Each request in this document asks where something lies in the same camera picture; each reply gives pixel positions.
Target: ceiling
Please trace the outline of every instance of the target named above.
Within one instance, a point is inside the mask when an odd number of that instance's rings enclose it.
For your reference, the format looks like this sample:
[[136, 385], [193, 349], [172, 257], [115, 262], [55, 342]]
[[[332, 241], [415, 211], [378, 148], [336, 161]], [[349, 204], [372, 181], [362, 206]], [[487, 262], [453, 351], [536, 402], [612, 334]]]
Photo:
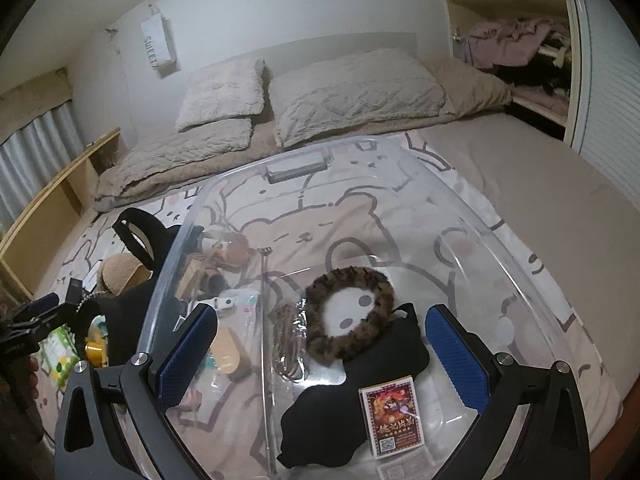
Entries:
[[37, 0], [0, 56], [0, 93], [65, 66], [96, 30], [145, 0]]

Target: wooden block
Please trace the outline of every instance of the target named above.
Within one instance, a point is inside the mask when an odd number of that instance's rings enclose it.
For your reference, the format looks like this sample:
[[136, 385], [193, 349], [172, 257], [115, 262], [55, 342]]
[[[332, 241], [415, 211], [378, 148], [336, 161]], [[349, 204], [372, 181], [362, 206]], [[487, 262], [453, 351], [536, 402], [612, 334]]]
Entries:
[[219, 326], [218, 333], [209, 348], [220, 373], [239, 378], [250, 370], [251, 359], [231, 328]]
[[178, 282], [178, 286], [175, 289], [175, 297], [178, 300], [188, 300], [187, 295], [190, 295], [194, 288], [200, 285], [202, 274], [201, 263], [197, 260], [191, 260], [180, 282]]

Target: pink clothing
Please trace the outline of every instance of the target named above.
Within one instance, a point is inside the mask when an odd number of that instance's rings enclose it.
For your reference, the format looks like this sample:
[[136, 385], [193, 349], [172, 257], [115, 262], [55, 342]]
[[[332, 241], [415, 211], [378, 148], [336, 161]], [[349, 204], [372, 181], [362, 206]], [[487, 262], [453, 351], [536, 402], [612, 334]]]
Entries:
[[562, 25], [549, 18], [479, 22], [469, 31], [466, 43], [476, 68], [525, 66], [551, 31], [568, 35]]

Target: metal stick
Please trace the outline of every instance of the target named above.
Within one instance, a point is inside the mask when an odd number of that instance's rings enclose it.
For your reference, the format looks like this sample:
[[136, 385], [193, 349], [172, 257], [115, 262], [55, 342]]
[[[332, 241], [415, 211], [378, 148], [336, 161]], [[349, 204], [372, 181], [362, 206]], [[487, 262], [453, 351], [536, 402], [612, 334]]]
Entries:
[[267, 455], [267, 468], [269, 474], [276, 473], [275, 458], [273, 454], [273, 448], [271, 447], [271, 435], [269, 432], [269, 422], [271, 415], [271, 360], [269, 359], [269, 348], [267, 343], [266, 327], [266, 272], [267, 272], [267, 257], [273, 251], [270, 247], [264, 247], [258, 249], [260, 253], [260, 273], [262, 279], [260, 280], [260, 338], [262, 344], [260, 345], [260, 368], [262, 371], [262, 412], [264, 413], [264, 445]]

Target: transparent acrylic cover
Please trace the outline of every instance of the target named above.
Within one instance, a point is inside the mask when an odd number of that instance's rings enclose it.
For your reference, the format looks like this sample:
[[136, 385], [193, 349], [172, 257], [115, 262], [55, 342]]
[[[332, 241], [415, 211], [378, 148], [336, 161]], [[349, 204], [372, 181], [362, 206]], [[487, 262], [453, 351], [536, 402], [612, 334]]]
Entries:
[[[287, 470], [276, 459], [283, 413], [306, 388], [345, 379], [340, 361], [323, 366], [306, 352], [301, 300], [316, 277], [348, 266], [381, 271], [396, 306], [414, 304], [431, 357], [415, 380], [426, 444], [375, 460], [367, 442], [341, 468]], [[372, 297], [358, 288], [332, 295], [322, 313], [326, 332], [355, 328]], [[491, 229], [419, 160], [382, 138], [326, 142], [208, 181], [162, 270], [139, 350], [153, 352], [203, 301], [218, 311], [218, 335], [167, 417], [214, 479], [392, 478], [398, 467], [403, 478], [433, 476], [477, 415], [424, 338], [434, 304], [445, 304], [494, 353], [509, 352], [522, 365], [574, 364], [548, 307]], [[520, 411], [488, 478], [504, 466], [523, 420]]]

